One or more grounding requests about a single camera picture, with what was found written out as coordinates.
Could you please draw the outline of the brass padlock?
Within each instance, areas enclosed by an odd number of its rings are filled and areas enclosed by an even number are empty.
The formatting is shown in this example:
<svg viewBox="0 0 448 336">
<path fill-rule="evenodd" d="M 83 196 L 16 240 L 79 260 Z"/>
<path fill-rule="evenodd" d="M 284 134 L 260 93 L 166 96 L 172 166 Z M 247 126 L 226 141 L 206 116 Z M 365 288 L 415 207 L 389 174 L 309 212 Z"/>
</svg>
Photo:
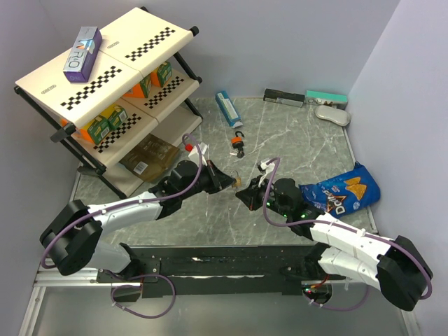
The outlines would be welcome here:
<svg viewBox="0 0 448 336">
<path fill-rule="evenodd" d="M 233 178 L 232 188 L 237 190 L 242 186 L 242 179 L 237 170 L 231 172 L 231 177 Z"/>
</svg>

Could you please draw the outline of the small black key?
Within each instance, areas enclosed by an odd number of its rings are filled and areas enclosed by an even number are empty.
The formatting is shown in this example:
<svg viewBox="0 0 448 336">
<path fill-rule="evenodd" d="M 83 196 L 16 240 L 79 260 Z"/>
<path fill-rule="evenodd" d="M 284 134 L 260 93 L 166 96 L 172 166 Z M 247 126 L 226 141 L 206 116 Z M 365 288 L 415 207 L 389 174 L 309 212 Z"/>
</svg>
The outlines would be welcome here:
<svg viewBox="0 0 448 336">
<path fill-rule="evenodd" d="M 230 155 L 236 156 L 237 158 L 243 158 L 245 153 L 243 148 L 238 148 L 237 150 L 234 150 L 230 152 Z"/>
</svg>

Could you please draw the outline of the orange black padlock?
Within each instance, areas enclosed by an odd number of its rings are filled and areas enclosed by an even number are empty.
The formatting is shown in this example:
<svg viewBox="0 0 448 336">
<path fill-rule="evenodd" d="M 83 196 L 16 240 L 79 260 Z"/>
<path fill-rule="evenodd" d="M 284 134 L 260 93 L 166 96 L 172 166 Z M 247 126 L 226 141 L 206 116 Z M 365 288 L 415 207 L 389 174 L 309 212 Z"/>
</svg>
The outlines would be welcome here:
<svg viewBox="0 0 448 336">
<path fill-rule="evenodd" d="M 244 147 L 244 134 L 241 131 L 236 131 L 235 136 L 231 139 L 231 144 L 234 149 L 243 148 Z"/>
</svg>

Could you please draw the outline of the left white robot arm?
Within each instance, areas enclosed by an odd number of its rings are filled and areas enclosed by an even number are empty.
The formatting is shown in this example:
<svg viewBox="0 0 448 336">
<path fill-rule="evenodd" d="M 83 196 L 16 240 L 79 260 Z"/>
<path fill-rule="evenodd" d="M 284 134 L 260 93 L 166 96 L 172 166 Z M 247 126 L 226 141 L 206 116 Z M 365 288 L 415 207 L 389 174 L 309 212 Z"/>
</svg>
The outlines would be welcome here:
<svg viewBox="0 0 448 336">
<path fill-rule="evenodd" d="M 131 281 L 144 272 L 143 263 L 125 243 L 105 244 L 101 237 L 145 221 L 166 218 L 181 209 L 184 200 L 198 193 L 215 194 L 235 182 L 208 160 L 201 167 L 183 160 L 148 191 L 108 204 L 68 203 L 41 234 L 44 256 L 62 276 L 84 267 L 114 273 Z"/>
</svg>

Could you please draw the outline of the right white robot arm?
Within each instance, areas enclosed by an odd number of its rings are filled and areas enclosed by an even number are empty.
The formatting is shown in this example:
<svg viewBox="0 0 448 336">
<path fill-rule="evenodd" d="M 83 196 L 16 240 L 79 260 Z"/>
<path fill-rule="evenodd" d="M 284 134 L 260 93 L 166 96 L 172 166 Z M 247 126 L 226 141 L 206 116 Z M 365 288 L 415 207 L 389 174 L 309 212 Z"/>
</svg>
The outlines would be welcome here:
<svg viewBox="0 0 448 336">
<path fill-rule="evenodd" d="M 376 288 L 397 308 L 412 311 L 431 296 L 433 273 L 413 242 L 365 232 L 304 201 L 291 178 L 270 185 L 258 177 L 236 193 L 251 211 L 273 211 L 296 235 L 316 242 L 305 263 L 308 275 L 345 277 Z"/>
</svg>

